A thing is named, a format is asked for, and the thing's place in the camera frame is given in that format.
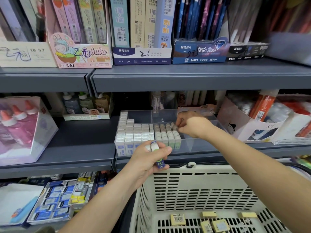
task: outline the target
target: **cream eraser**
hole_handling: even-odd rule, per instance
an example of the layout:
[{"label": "cream eraser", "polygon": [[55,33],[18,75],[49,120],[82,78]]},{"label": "cream eraser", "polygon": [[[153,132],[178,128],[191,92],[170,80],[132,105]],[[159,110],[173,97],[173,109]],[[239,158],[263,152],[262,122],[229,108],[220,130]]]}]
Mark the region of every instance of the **cream eraser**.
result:
[{"label": "cream eraser", "polygon": [[203,216],[203,218],[209,218],[209,217],[216,218],[217,214],[214,211],[202,212],[202,216]]},{"label": "cream eraser", "polygon": [[257,217],[257,214],[255,212],[239,212],[238,217],[239,218],[251,218],[251,217]]},{"label": "cream eraser", "polygon": [[172,226],[180,226],[186,224],[185,215],[182,214],[171,214]]},{"label": "cream eraser", "polygon": [[213,233],[213,229],[209,221],[201,222],[201,227],[204,233]]},{"label": "cream eraser", "polygon": [[212,221],[213,228],[216,233],[223,233],[224,231],[229,231],[230,227],[225,219],[220,219],[217,221]]}]

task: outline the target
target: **clear plastic organizer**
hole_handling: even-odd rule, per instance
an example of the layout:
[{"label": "clear plastic organizer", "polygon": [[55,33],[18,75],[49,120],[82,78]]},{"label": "clear plastic organizer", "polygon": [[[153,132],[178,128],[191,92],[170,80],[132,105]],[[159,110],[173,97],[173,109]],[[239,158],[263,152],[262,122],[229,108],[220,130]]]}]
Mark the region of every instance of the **clear plastic organizer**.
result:
[{"label": "clear plastic organizer", "polygon": [[[204,115],[208,120],[212,122],[213,125],[227,130],[220,124],[216,119],[214,114],[208,109],[200,109],[202,115]],[[136,111],[127,111],[128,119],[134,119],[134,124],[167,124],[171,122],[176,122],[178,110],[159,110],[158,113],[153,113],[152,110],[136,110]],[[189,153],[189,152],[204,152],[214,149],[214,147],[199,138],[192,138],[187,134],[180,133],[181,139],[176,140],[157,140],[164,143],[166,146],[171,146],[173,148],[172,153]],[[136,147],[138,147],[144,141],[136,142],[116,142],[117,141],[117,132],[115,137],[115,145],[117,149],[118,156],[131,156]]]},{"label": "clear plastic organizer", "polygon": [[[203,211],[217,216],[203,219]],[[257,217],[239,218],[240,212]],[[173,226],[171,214],[184,214],[186,224]],[[184,166],[149,176],[136,192],[128,232],[203,233],[201,222],[212,226],[220,219],[230,227],[226,233],[290,233],[230,165]]]}]

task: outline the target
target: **orange packaging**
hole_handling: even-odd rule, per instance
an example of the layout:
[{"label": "orange packaging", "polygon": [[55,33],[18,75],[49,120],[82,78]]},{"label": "orange packaging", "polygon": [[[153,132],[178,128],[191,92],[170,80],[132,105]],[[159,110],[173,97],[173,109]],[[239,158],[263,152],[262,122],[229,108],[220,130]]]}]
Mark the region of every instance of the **orange packaging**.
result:
[{"label": "orange packaging", "polygon": [[279,90],[261,90],[259,97],[249,113],[252,119],[263,122],[266,115],[274,103]]}]

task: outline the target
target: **shelf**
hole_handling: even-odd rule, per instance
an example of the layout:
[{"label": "shelf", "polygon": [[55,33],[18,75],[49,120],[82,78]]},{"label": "shelf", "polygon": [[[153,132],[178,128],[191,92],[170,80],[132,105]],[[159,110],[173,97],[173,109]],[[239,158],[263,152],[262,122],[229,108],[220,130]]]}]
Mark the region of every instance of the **shelf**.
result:
[{"label": "shelf", "polygon": [[308,89],[311,68],[270,58],[210,64],[96,69],[98,92]]},{"label": "shelf", "polygon": [[94,69],[1,68],[0,92],[88,91],[85,76]]},{"label": "shelf", "polygon": [[[264,154],[272,157],[284,157],[284,156],[299,156],[310,154],[311,145],[273,145],[272,143],[255,143],[249,144],[251,147],[263,152]],[[116,157],[115,168],[116,170],[123,168],[130,157]],[[170,154],[165,161],[166,164],[169,164],[171,167],[180,167],[190,161],[197,164],[206,164],[206,163],[220,163],[226,161],[222,154],[213,149],[205,153],[184,153],[184,154]]]},{"label": "shelf", "polygon": [[118,116],[94,121],[62,120],[59,131],[36,163],[2,166],[0,178],[111,169],[118,120]]}]

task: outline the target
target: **white plastic basket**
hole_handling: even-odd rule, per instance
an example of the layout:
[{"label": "white plastic basket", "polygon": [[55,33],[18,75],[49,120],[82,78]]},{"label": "white plastic basket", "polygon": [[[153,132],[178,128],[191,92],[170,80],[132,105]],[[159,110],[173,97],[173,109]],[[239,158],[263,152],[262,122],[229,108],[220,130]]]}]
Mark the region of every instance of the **white plastic basket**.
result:
[{"label": "white plastic basket", "polygon": [[[170,168],[149,176],[137,190],[130,233],[203,233],[202,211],[216,211],[230,233],[290,233],[230,165]],[[240,219],[238,212],[258,218]],[[184,213],[186,226],[174,227],[170,215]]]}]

